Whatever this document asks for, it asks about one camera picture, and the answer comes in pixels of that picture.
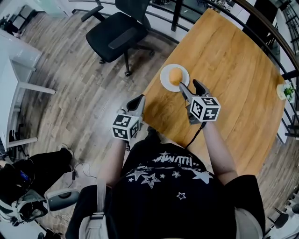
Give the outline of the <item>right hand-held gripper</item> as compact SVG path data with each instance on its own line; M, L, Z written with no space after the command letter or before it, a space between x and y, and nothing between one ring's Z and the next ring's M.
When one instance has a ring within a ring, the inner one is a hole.
M186 107L190 125L203 122L216 121L221 110L217 98L211 97L210 90L200 81L193 79L196 95L184 83L179 83L179 89L184 99L189 103Z

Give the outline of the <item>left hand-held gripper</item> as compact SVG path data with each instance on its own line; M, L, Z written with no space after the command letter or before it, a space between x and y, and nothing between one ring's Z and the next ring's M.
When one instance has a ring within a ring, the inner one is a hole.
M112 121L114 138L130 141L140 130L142 114L145 106L145 96L139 95L127 103L127 111L121 108Z

